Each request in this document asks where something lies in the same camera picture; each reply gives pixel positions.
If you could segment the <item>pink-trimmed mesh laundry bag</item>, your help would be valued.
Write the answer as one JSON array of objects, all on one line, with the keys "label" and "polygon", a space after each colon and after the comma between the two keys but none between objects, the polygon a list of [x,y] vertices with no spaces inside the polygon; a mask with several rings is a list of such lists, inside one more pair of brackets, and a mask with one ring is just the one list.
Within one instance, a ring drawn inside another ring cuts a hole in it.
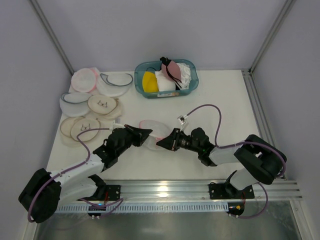
[{"label": "pink-trimmed mesh laundry bag", "polygon": [[149,137],[143,143],[143,147],[152,150],[152,151],[164,151],[163,147],[157,145],[157,142],[168,137],[171,133],[171,130],[167,125],[156,120],[142,120],[139,122],[139,128],[141,129],[151,129],[152,132]]}]

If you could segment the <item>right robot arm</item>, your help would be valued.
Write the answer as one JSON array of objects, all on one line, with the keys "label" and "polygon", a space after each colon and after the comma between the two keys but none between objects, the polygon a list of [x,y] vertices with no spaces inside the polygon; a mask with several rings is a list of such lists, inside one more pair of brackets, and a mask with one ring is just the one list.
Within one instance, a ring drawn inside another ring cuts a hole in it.
[{"label": "right robot arm", "polygon": [[243,142],[218,147],[200,127],[190,135],[175,128],[171,134],[157,142],[157,146],[169,151],[180,148],[195,152],[198,159],[207,167],[222,164],[240,163],[242,169],[235,170],[223,183],[210,183],[209,194],[212,200],[253,199],[252,186],[257,183],[271,185],[285,172],[287,157],[278,149],[257,135],[249,135]]}]

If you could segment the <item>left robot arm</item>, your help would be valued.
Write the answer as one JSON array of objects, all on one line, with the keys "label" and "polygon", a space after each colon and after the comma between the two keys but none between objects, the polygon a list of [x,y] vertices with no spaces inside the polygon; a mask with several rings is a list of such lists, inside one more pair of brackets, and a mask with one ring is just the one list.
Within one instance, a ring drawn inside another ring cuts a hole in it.
[{"label": "left robot arm", "polygon": [[111,168],[131,146],[140,147],[152,133],[151,129],[130,125],[117,127],[87,157],[67,168],[47,171],[37,170],[18,197],[27,211],[30,223],[42,223],[49,219],[59,206],[70,202],[100,196],[106,186],[98,174]]}]

